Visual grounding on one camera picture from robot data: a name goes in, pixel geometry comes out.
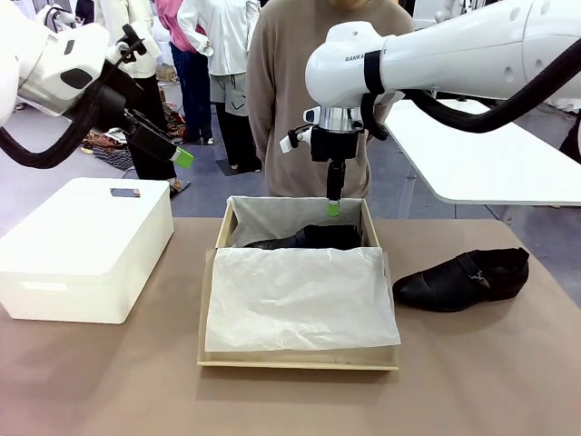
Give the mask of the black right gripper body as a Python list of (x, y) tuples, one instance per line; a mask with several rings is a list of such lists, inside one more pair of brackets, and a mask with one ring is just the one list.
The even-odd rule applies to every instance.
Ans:
[(311, 130), (311, 160), (328, 162), (349, 160), (357, 156), (359, 133), (333, 133), (324, 129)]

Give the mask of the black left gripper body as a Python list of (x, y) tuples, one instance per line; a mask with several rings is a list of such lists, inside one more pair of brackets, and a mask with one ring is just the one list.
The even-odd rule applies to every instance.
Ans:
[(101, 76), (93, 83), (93, 87), (98, 84), (103, 84), (103, 87), (96, 97), (99, 112), (94, 130), (107, 132), (119, 128), (124, 132), (132, 132), (135, 125), (133, 108), (143, 93), (141, 86), (112, 63), (104, 64)]

